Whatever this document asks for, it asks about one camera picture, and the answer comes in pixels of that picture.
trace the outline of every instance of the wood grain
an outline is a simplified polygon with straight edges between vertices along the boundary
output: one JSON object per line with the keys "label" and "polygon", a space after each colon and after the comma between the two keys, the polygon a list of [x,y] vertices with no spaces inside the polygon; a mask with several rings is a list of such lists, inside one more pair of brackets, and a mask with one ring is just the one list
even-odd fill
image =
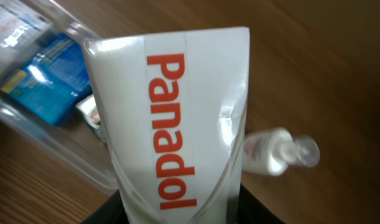
{"label": "wood grain", "polygon": [[[311,135],[320,146],[322,158],[313,169],[291,167],[281,177],[244,174],[243,184],[287,223],[380,223],[380,80],[349,63],[274,1],[58,2],[102,37],[250,27],[247,132],[283,126],[294,135]],[[22,161],[14,154],[18,149],[10,150],[13,151],[9,154],[11,164]],[[33,153],[30,159],[35,159],[37,153]],[[25,162],[32,166],[35,163]],[[61,175],[45,175],[42,170],[37,170],[43,169],[42,164],[47,165],[41,163],[32,169],[39,175],[36,180],[57,183],[55,177]],[[55,168],[68,173],[63,167]],[[5,181],[6,186],[15,188],[17,183],[13,181],[23,177],[7,171],[0,175],[9,178]],[[67,182],[64,184],[64,190],[76,192],[71,189],[73,186]],[[91,199],[79,193],[66,195],[67,201],[60,203],[63,207],[75,203],[81,209],[71,213],[55,212],[59,220],[74,221],[93,209],[89,204]],[[7,196],[0,196],[3,205],[0,219],[4,218],[6,210],[11,215],[11,223],[16,219],[42,221],[45,218],[44,213],[23,216],[18,208],[9,210],[13,203]],[[48,205],[29,199],[25,202],[42,208]]]}
{"label": "wood grain", "polygon": [[0,223],[79,223],[106,200],[0,123]]}

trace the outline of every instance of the clear plastic box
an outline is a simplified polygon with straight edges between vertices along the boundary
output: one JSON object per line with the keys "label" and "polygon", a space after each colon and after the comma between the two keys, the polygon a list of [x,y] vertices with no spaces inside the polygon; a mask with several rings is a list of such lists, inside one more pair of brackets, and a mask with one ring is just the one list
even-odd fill
{"label": "clear plastic box", "polygon": [[[98,38],[87,26],[53,0],[22,0],[48,17],[73,40]],[[105,194],[118,189],[108,149],[97,140],[80,114],[60,127],[46,124],[0,91],[0,120],[36,142],[53,158],[71,168]]]}

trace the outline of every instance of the clear bottle cap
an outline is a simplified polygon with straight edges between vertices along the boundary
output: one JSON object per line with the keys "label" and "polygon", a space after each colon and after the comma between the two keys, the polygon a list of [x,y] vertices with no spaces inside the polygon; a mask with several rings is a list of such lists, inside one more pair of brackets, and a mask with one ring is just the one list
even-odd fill
{"label": "clear bottle cap", "polygon": [[291,165],[313,167],[320,161],[320,150],[313,138],[300,136],[282,142],[276,156]]}

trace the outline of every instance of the small bottle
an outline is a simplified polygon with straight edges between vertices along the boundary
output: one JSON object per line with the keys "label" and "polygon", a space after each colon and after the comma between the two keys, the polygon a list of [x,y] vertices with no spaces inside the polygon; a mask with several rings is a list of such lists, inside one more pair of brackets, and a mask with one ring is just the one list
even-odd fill
{"label": "small bottle", "polygon": [[288,165],[313,167],[320,150],[310,136],[292,138],[284,128],[249,134],[244,143],[243,170],[278,176]]}

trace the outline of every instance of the white box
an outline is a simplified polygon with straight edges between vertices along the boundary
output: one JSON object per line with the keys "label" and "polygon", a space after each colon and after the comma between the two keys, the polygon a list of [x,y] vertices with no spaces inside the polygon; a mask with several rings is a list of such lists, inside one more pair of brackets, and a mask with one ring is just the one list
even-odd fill
{"label": "white box", "polygon": [[87,40],[83,50],[131,223],[234,223],[248,28]]}

